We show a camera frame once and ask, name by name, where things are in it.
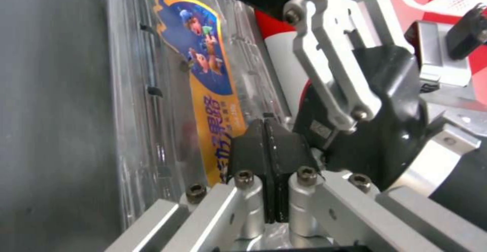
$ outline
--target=blue label background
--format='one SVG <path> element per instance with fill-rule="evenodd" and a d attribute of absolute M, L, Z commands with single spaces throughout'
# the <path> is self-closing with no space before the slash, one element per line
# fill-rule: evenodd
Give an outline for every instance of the blue label background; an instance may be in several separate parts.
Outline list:
<path fill-rule="evenodd" d="M 159 11 L 160 19 L 167 27 L 162 33 L 165 41 L 175 47 L 188 61 L 190 57 L 188 53 L 189 48 L 195 49 L 197 53 L 204 54 L 206 57 L 208 56 L 207 51 L 202 47 L 202 44 L 205 42 L 205 36 L 198 36 L 186 28 L 183 25 L 179 13 L 182 10 L 190 11 L 193 13 L 193 16 L 199 19 L 202 26 L 210 26 L 213 28 L 213 35 L 218 40 L 218 44 L 215 45 L 215 54 L 217 58 L 224 61 L 221 65 L 221 75 L 214 73 L 212 70 L 204 73 L 197 62 L 191 68 L 191 73 L 210 91 L 223 96 L 232 94 L 228 70 L 221 51 L 221 44 L 223 42 L 221 42 L 220 34 L 218 34 L 217 17 L 202 6 L 187 1 L 180 1 L 167 6 L 164 0 L 159 0 L 159 4 L 163 7 Z"/>

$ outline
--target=gray wall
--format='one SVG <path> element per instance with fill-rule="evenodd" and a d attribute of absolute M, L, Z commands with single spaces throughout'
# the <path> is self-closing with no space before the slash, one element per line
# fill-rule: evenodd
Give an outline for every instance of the gray wall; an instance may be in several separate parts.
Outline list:
<path fill-rule="evenodd" d="M 0 0 L 0 250 L 120 233 L 105 0 Z"/>

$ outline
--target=clear plastic package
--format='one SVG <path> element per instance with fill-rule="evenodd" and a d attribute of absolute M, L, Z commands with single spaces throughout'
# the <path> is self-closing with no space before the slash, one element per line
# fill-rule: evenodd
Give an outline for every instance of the clear plastic package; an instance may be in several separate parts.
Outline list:
<path fill-rule="evenodd" d="M 253 20 L 236 0 L 108 0 L 124 229 L 158 198 L 224 180 L 219 150 L 250 121 L 285 121 Z"/>

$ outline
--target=cartoon character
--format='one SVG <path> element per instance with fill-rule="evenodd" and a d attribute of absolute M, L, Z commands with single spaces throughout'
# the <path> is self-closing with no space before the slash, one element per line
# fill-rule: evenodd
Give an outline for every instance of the cartoon character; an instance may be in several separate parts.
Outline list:
<path fill-rule="evenodd" d="M 209 70 L 212 70 L 214 73 L 218 75 L 222 75 L 221 73 L 221 65 L 223 65 L 223 61 L 215 55 L 215 46 L 212 41 L 207 43 L 208 47 L 208 58 L 206 58 L 203 54 L 197 53 L 193 48 L 189 49 L 189 54 L 191 59 L 198 63 L 204 73 L 208 73 Z"/>
<path fill-rule="evenodd" d="M 201 36 L 203 33 L 202 26 L 200 23 L 200 20 L 196 16 L 193 15 L 193 13 L 187 11 L 187 10 L 181 10 L 179 12 L 179 16 L 181 17 L 181 20 L 183 20 L 183 25 L 191 30 L 191 32 L 195 33 L 198 36 Z"/>

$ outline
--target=printed label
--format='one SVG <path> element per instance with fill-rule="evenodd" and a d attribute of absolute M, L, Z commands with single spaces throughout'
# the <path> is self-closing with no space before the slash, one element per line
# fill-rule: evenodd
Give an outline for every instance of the printed label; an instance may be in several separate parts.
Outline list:
<path fill-rule="evenodd" d="M 198 0 L 155 0 L 157 32 L 190 66 L 189 82 L 205 173 L 226 180 L 230 142 L 245 121 L 226 56 L 218 14 Z"/>

